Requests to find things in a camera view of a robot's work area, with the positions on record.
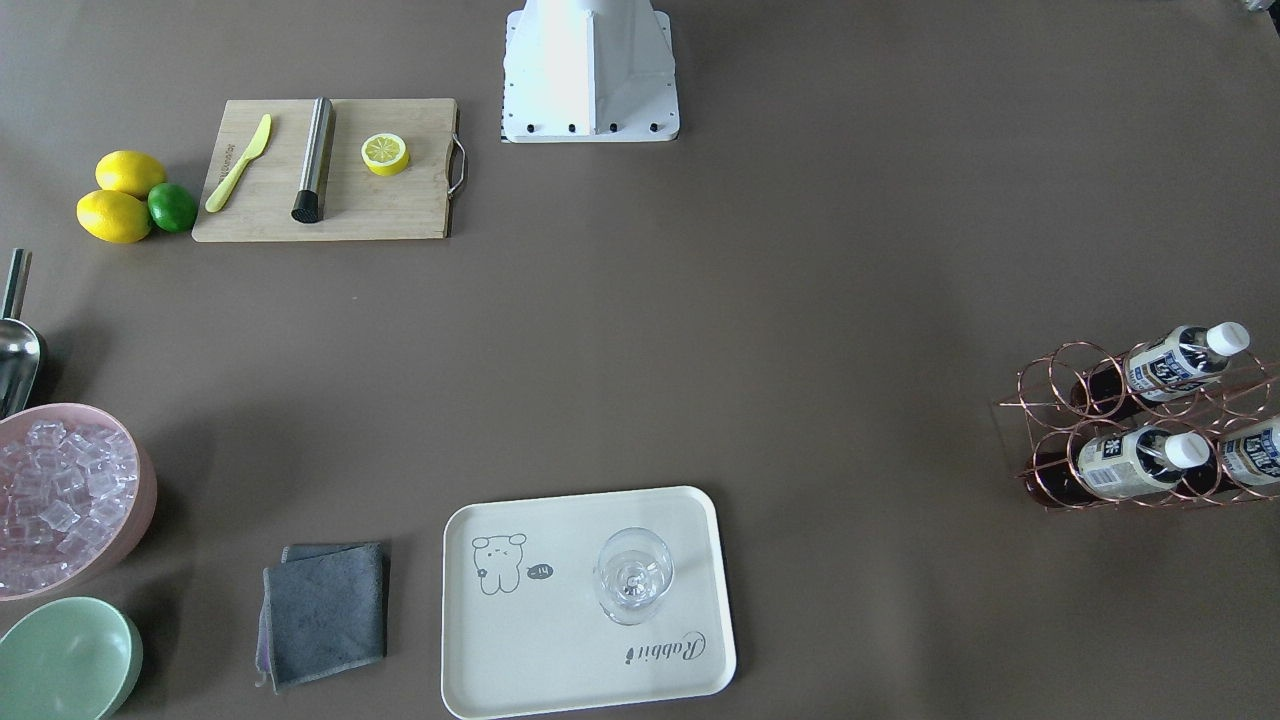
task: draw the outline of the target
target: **metal ring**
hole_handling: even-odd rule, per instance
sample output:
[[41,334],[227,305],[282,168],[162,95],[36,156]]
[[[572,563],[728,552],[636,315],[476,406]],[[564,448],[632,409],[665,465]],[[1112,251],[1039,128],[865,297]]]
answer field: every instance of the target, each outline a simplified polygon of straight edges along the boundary
[[453,195],[458,192],[462,183],[467,182],[467,149],[462,147],[458,133],[453,133],[453,145],[458,149],[458,152],[462,152],[462,170],[458,173],[458,182],[449,186],[449,200],[453,200]]

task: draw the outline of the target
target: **bottle rack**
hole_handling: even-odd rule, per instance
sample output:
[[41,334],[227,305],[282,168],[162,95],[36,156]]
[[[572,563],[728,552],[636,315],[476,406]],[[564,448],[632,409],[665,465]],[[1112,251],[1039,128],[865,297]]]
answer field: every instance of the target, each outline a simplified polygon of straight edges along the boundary
[[[996,402],[997,407],[1020,409],[1024,415],[1030,452],[1016,479],[1033,500],[1051,510],[1073,511],[1108,506],[1221,507],[1280,497],[1280,483],[1251,487],[1233,482],[1217,456],[1222,436],[1280,415],[1280,384],[1276,382],[1280,364],[1263,363],[1252,352],[1242,352],[1226,370],[1204,378],[1213,382],[1162,405],[1146,402],[1128,388],[1119,396],[1092,397],[1085,378],[1107,369],[1123,377],[1126,355],[1110,355],[1085,341],[1064,343],[1028,363],[1018,373],[1016,392]],[[1125,400],[1137,402],[1142,411],[1123,420],[1112,419]],[[1213,447],[1213,457],[1206,470],[1188,473],[1174,488],[1138,498],[1098,497],[1080,482],[1088,497],[1073,500],[1061,491],[1055,493],[1046,482],[1046,477],[1060,474],[1062,465],[1080,480],[1075,456],[1084,443],[1140,425],[1157,425],[1174,433],[1197,432]]]

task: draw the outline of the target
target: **folded cloth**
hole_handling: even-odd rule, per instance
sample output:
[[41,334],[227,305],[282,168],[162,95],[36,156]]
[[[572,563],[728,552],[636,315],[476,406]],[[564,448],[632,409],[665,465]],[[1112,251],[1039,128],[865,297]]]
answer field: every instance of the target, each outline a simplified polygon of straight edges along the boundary
[[383,547],[294,544],[262,570],[257,669],[275,692],[387,655]]

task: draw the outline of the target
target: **green bowl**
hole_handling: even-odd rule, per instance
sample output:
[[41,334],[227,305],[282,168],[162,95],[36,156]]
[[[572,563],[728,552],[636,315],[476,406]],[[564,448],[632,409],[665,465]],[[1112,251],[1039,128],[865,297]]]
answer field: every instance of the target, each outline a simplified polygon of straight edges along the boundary
[[5,720],[100,720],[133,691],[142,641],[119,610],[92,597],[37,607],[0,638]]

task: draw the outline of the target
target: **metal scoop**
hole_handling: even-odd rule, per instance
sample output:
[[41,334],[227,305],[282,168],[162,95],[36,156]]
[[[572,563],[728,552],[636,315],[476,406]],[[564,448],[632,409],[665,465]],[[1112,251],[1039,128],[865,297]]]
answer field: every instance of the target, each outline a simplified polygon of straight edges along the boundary
[[31,270],[31,252],[18,249],[9,263],[9,281],[5,283],[4,305],[0,306],[0,418],[8,418],[27,407],[31,388],[36,384],[44,342],[31,325],[18,319],[22,297],[27,292],[27,273]]

